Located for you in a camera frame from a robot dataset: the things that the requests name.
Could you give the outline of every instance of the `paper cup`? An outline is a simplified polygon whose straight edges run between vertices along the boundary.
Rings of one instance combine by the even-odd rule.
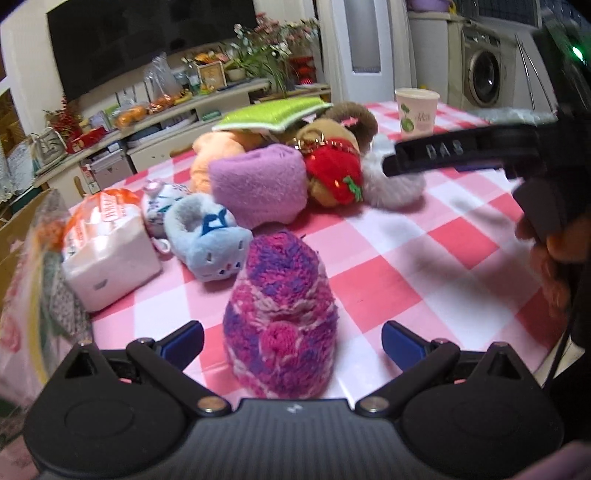
[[[403,138],[426,137],[433,133],[439,94],[420,88],[395,91]]]

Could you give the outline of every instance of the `green sponge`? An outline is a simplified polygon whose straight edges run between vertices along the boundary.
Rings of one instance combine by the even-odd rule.
[[[305,116],[332,106],[319,97],[297,97],[257,103],[228,113],[212,130],[284,132]]]

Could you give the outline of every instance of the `plush toy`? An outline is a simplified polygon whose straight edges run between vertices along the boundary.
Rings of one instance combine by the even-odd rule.
[[[164,217],[173,253],[202,282],[224,280],[243,267],[252,232],[206,193],[176,202]]]
[[[333,372],[337,320],[316,252],[290,232],[257,236],[223,317],[228,363],[256,397],[316,397]]]
[[[361,163],[363,198],[370,205],[385,210],[397,210],[415,202],[426,187],[425,178],[420,173],[391,178],[384,174],[384,157],[394,152],[394,142],[386,135],[378,134]]]
[[[236,217],[239,226],[293,222],[308,201],[301,154],[274,144],[209,166],[212,194]]]
[[[146,230],[153,238],[166,238],[164,214],[173,203],[189,195],[189,189],[178,183],[148,180],[144,186],[141,209]]]
[[[343,125],[328,118],[314,120],[292,145],[304,156],[308,193],[319,204],[332,208],[363,200],[359,146]]]
[[[288,144],[302,128],[308,125],[308,123],[309,122],[306,122],[305,120],[298,120],[297,122],[291,124],[284,132],[273,133],[273,137],[279,143],[284,145]]]
[[[193,143],[197,154],[189,171],[192,192],[211,193],[207,169],[212,161],[234,157],[260,147],[264,142],[262,135],[241,131],[208,132]]]
[[[346,127],[357,139],[361,154],[369,151],[372,138],[378,133],[378,121],[360,103],[338,103],[324,112],[322,118],[334,120]]]

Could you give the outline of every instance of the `potted plant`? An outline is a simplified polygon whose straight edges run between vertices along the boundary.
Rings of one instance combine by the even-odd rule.
[[[226,73],[230,80],[239,78],[242,71],[249,77],[271,77],[277,89],[285,94],[289,79],[287,60],[292,55],[290,45],[309,46],[318,35],[317,22],[312,19],[281,24],[267,18],[266,14],[258,14],[256,21],[253,30],[240,24],[234,26],[237,38],[226,52],[230,58],[225,66]]]

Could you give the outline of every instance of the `cable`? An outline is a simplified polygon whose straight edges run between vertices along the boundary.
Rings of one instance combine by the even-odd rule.
[[[542,87],[542,91],[544,92],[544,96],[546,97],[546,102],[548,102],[548,106],[550,107],[550,111],[553,112],[556,109],[556,106],[552,105],[552,102],[550,101],[550,97],[548,96],[548,92],[546,91],[546,87],[544,86],[544,83],[542,82],[542,80],[540,78],[540,74],[538,73],[538,69],[535,68],[534,62],[531,60],[530,55],[527,53],[527,50],[525,49],[525,45],[523,44],[521,39],[517,36],[517,34],[515,34],[515,39],[518,42],[519,50],[521,51],[522,60],[525,62],[525,60],[523,59],[523,55],[525,54],[527,59],[530,61],[531,68],[533,69],[535,76],[538,79],[538,83]]]
[[[564,355],[564,351],[566,349],[566,345],[569,341],[570,335],[573,332],[574,326],[577,322],[591,322],[591,302],[587,299],[591,293],[591,255],[588,256],[587,261],[583,267],[583,271],[579,278],[579,285],[574,295],[574,299],[572,302],[572,307],[569,313],[569,321],[566,324],[566,329],[562,338],[560,339],[560,343],[558,345],[558,350],[556,350],[556,355],[554,356],[554,360],[552,360],[552,365],[550,367],[550,371],[548,372],[548,377],[544,382],[543,391],[548,392],[554,381],[554,377],[556,376],[556,372],[558,370],[558,366],[560,365],[560,361]]]
[[[523,45],[521,43],[521,40],[519,39],[517,33],[515,34],[515,41],[517,42],[517,47],[519,48],[519,53],[521,55],[521,61],[523,62],[523,68],[525,70],[525,79],[527,81],[527,89],[530,92],[530,100],[531,100],[531,109],[535,110],[535,100],[534,100],[534,91],[531,87],[531,79],[530,79],[530,73],[529,70],[527,68],[527,63],[525,62],[525,56],[523,53]]]

